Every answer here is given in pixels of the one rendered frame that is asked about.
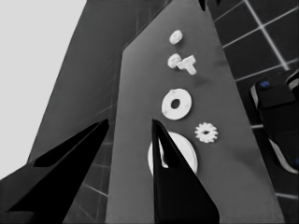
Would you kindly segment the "large white toothed gear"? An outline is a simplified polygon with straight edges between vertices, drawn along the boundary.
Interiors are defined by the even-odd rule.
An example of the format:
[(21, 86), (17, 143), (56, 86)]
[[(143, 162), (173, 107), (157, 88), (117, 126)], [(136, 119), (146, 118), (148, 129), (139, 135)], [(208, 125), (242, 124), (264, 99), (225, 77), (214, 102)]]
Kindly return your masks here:
[(172, 45), (176, 45), (182, 39), (182, 37), (182, 32), (180, 30), (176, 30), (170, 35), (169, 41)]

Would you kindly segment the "large thick white disc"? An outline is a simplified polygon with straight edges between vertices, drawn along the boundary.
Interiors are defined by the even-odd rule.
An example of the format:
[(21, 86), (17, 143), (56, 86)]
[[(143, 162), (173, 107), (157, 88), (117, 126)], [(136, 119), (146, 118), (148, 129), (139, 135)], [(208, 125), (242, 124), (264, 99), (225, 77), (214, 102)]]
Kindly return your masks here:
[[(192, 171), (196, 174), (198, 168), (198, 160), (197, 160), (195, 150), (192, 147), (192, 144), (189, 142), (189, 140), (186, 137), (184, 137), (181, 134), (173, 133), (173, 132), (168, 132), (168, 134), (171, 136), (172, 140), (177, 145), (179, 151), (183, 155), (186, 162), (192, 168)], [(161, 152), (162, 166), (163, 168), (168, 168), (168, 165), (166, 164), (164, 159), (164, 152), (160, 140), (159, 140), (159, 146)], [(148, 151), (148, 165), (149, 165), (149, 170), (153, 175), (152, 143), (150, 143), (149, 151)]]

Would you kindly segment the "small white T-shaped piece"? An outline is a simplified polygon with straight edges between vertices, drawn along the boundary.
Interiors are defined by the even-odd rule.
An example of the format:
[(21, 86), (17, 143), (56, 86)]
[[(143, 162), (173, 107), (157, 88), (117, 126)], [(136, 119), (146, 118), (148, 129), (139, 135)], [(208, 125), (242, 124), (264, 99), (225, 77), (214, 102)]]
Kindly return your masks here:
[(190, 75), (196, 74), (196, 69), (194, 67), (194, 64), (196, 63), (196, 60), (193, 55), (183, 59), (181, 62), (177, 64), (177, 67), (180, 70), (186, 70)]

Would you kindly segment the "small white toothed gear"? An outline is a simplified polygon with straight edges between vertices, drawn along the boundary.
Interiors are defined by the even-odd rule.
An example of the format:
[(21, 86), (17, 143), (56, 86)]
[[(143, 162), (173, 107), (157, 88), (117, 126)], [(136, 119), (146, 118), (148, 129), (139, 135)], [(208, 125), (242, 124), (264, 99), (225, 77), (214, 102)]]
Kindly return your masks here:
[(218, 139), (218, 130), (211, 123), (200, 123), (195, 127), (195, 137), (202, 143), (214, 143)]
[(175, 53), (169, 57), (167, 61), (167, 65), (170, 68), (175, 68), (180, 61), (181, 61), (181, 57), (177, 53)]

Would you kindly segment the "white round carrier with pins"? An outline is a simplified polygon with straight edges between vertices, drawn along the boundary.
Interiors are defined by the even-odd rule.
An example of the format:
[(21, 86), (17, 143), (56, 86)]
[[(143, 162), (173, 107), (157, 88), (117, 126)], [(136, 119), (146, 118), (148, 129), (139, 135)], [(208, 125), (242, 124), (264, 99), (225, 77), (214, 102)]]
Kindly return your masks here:
[[(179, 100), (177, 108), (172, 107), (172, 102), (175, 100)], [(166, 118), (171, 120), (184, 118), (190, 112), (191, 108), (192, 97), (183, 89), (170, 90), (162, 101), (162, 113)]]

